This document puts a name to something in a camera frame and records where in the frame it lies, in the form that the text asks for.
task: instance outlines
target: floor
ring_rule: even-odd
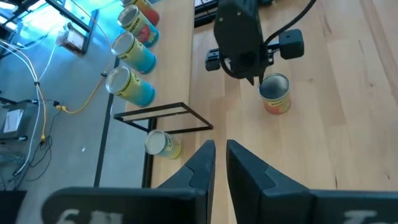
[[[82,1],[82,6],[89,11],[100,8],[98,22],[111,40],[122,31],[116,25],[116,17],[122,9],[118,1]],[[54,47],[54,35],[44,39],[38,46],[24,51],[32,59],[38,75],[44,70]],[[44,98],[57,100],[71,110],[77,110],[100,80],[100,73],[109,62],[109,56],[109,47],[99,29],[95,29],[84,57],[77,57],[61,47],[56,48],[52,63],[40,81]],[[0,90],[1,97],[14,101],[37,98],[28,69],[13,55],[0,60]],[[28,193],[17,223],[41,223],[40,205],[49,194],[58,189],[69,186],[93,186],[108,98],[109,94],[102,83],[85,110],[76,115],[61,113],[56,118],[51,133],[53,138],[51,163],[45,174],[35,182],[28,180],[37,177],[44,170],[48,156],[39,166],[29,169],[25,181],[19,187],[28,190]],[[111,107],[111,116],[124,111],[124,107],[125,101],[115,98]],[[27,132],[29,138],[37,107],[33,106],[33,109],[32,122]],[[52,106],[51,101],[47,102],[47,109],[47,130],[49,130],[49,120],[58,111]],[[147,125],[147,121],[143,121],[141,125]],[[107,136],[99,186],[141,187],[146,133],[111,118]],[[40,133],[37,132],[33,138],[32,150],[39,143]],[[9,148],[27,153],[29,141],[0,145],[1,150]],[[36,159],[43,153],[39,151]],[[10,178],[12,171],[13,169],[4,172],[5,178]],[[13,188],[13,183],[8,184],[8,189]]]
[[[279,0],[261,9],[264,35],[290,21],[308,3]],[[217,48],[213,25],[195,29],[193,76],[205,82],[199,113],[215,129],[178,135],[178,160],[154,158],[152,186],[168,179],[207,139],[216,143],[212,223],[236,223],[226,178],[225,147],[235,139],[261,159],[311,189],[398,190],[398,2],[318,0],[294,27],[305,55],[275,58],[266,74],[291,81],[292,107],[264,111],[257,88],[224,71],[207,72]]]

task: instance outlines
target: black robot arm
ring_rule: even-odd
[[[220,0],[214,34],[218,49],[206,56],[206,69],[220,67],[233,78],[246,78],[254,85],[254,77],[264,78],[266,68],[274,63],[274,53],[282,58],[293,59],[304,55],[304,41],[300,30],[289,30],[315,4],[310,0],[305,9],[290,23],[270,35],[262,36],[256,0]]]

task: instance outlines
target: metal can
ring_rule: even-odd
[[[135,4],[150,23],[156,26],[159,22],[159,13],[148,0],[121,0],[121,4],[123,7]]]
[[[282,114],[289,110],[290,82],[286,76],[273,73],[265,77],[259,86],[265,109],[271,114]]]
[[[153,130],[147,135],[145,149],[148,154],[178,159],[183,152],[181,140],[160,130]]]
[[[155,88],[140,79],[126,66],[118,66],[108,75],[105,87],[109,93],[125,99],[137,106],[150,105],[156,96]]]
[[[156,56],[130,32],[122,33],[114,40],[112,53],[142,74],[148,74],[156,66]]]
[[[146,47],[152,47],[159,39],[159,31],[143,15],[136,5],[123,9],[118,17],[118,24],[125,31],[131,32]]]

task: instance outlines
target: can lying on side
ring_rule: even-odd
[[[146,47],[152,47],[159,39],[159,31],[143,15],[136,5],[125,7],[118,17],[118,24],[131,32]]]
[[[121,0],[121,4],[123,7],[135,4],[154,26],[156,26],[160,20],[159,13],[148,0]]]
[[[183,144],[177,137],[161,130],[153,130],[147,135],[145,149],[148,154],[178,159],[183,152]]]
[[[141,80],[126,66],[118,66],[108,75],[105,87],[109,93],[125,99],[137,106],[150,105],[156,96],[155,88]]]
[[[156,66],[156,56],[130,32],[122,33],[114,40],[112,53],[142,74],[148,74]]]
[[[289,110],[290,82],[283,74],[273,73],[266,76],[259,86],[259,93],[269,113],[278,115]]]

